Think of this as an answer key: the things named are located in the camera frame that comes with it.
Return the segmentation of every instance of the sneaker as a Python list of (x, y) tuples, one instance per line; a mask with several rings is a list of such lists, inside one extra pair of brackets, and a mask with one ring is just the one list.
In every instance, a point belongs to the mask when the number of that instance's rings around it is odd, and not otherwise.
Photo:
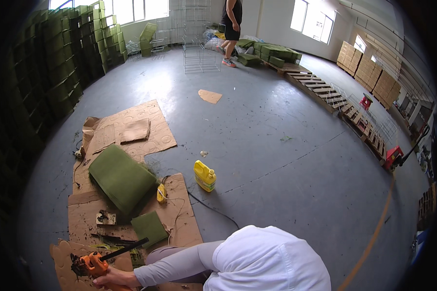
[(232, 62), (231, 59), (223, 59), (222, 64), (227, 65), (228, 67), (236, 67), (235, 63)]
[(225, 49), (224, 49), (223, 47), (221, 47), (221, 46), (217, 46), (217, 51), (218, 51), (219, 53), (221, 53), (222, 55), (225, 55)]

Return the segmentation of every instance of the pallet jack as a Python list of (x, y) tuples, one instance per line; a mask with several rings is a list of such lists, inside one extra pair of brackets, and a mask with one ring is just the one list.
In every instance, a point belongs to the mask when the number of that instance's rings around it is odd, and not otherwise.
[(424, 126), (424, 130), (414, 147), (411, 148), (411, 150), (407, 154), (403, 154), (403, 151), (401, 150), (400, 146), (396, 146), (392, 149), (389, 149), (387, 151), (387, 158), (385, 160), (385, 163), (383, 167), (393, 173), (396, 169), (396, 167), (403, 166), (404, 161), (410, 156), (410, 154), (413, 152), (414, 148), (419, 144), (419, 142), (429, 133), (429, 130), (431, 127), (426, 124)]

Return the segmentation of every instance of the wooden pallet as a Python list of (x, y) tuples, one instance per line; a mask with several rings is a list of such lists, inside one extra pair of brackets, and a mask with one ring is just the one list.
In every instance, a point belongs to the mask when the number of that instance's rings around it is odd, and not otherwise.
[(345, 97), (312, 73), (286, 73), (285, 76), (330, 113), (339, 110), (347, 102)]
[(302, 66), (296, 65), (296, 64), (285, 63), (283, 65), (283, 67), (277, 67), (277, 66), (275, 66), (267, 61), (263, 61), (263, 62), (264, 62), (264, 66), (272, 67), (272, 68), (276, 69), (277, 74), (282, 76), (282, 77), (285, 73), (312, 73), (311, 71), (309, 71), (305, 67), (302, 67)]
[(431, 187), (423, 193), (419, 200), (418, 210), (418, 230), (425, 230), (429, 226), (432, 214), (435, 212), (435, 205), (437, 202), (437, 184), (433, 183)]
[(379, 160), (379, 164), (383, 166), (387, 158), (385, 141), (378, 131), (373, 128), (367, 117), (363, 116), (351, 103), (348, 103), (340, 110), (338, 117), (358, 133), (360, 139), (367, 144)]

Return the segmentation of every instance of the paper scrap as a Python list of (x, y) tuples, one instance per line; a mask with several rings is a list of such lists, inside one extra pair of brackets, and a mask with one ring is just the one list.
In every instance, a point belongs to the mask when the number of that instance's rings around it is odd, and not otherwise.
[(94, 136), (94, 131), (99, 126), (100, 118), (97, 117), (88, 117), (84, 124), (82, 125), (82, 144), (80, 148), (80, 152), (82, 157), (86, 155), (87, 147), (89, 146), (89, 142), (92, 140)]
[(115, 125), (111, 124), (101, 129), (97, 129), (94, 132), (93, 143), (93, 154), (98, 153), (112, 143), (115, 143)]
[(121, 143), (147, 139), (151, 131), (151, 121), (148, 118), (129, 122), (122, 132)]
[(210, 103), (216, 104), (220, 98), (222, 97), (222, 94), (219, 93), (215, 93), (215, 92), (211, 92), (211, 91), (206, 91), (206, 90), (199, 90), (198, 92), (199, 96)]

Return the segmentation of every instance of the plastic bag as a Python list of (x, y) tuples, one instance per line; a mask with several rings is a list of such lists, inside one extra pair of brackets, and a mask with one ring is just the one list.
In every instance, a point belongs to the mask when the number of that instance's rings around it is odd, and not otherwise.
[(202, 37), (203, 37), (206, 41), (209, 41), (209, 40), (211, 40), (212, 38), (214, 38), (214, 36), (215, 36), (215, 32), (218, 32), (218, 30), (211, 29), (211, 28), (206, 29), (206, 30), (204, 31), (204, 33), (202, 34)]
[(257, 41), (257, 42), (264, 42), (262, 39), (256, 38), (255, 36), (250, 36), (250, 35), (245, 35), (245, 36), (241, 37), (240, 39), (253, 40), (253, 41)]
[(217, 50), (217, 46), (221, 46), (224, 42), (225, 41), (223, 39), (213, 38), (205, 44), (204, 48), (211, 49), (211, 50)]

